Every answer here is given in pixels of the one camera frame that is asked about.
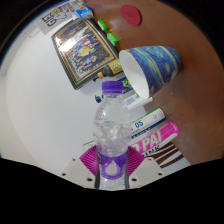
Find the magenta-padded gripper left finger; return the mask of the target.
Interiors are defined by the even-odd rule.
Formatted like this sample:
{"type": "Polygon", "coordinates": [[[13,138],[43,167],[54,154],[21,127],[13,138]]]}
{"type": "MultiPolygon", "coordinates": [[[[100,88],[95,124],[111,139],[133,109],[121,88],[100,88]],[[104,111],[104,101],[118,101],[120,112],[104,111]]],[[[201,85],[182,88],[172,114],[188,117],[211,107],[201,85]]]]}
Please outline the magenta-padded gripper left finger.
{"type": "Polygon", "coordinates": [[[61,177],[84,188],[99,186],[98,157],[95,147],[85,151],[79,158],[72,158],[61,172],[61,177]]]}

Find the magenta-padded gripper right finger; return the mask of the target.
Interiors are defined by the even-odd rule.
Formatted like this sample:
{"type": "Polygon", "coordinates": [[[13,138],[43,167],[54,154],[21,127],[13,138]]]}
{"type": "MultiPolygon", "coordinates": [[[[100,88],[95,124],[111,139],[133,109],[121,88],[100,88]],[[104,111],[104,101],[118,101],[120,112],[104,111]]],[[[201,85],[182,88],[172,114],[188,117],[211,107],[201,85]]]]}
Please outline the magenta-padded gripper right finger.
{"type": "Polygon", "coordinates": [[[133,147],[128,149],[125,188],[143,187],[164,176],[164,172],[152,157],[145,158],[133,147]]]}

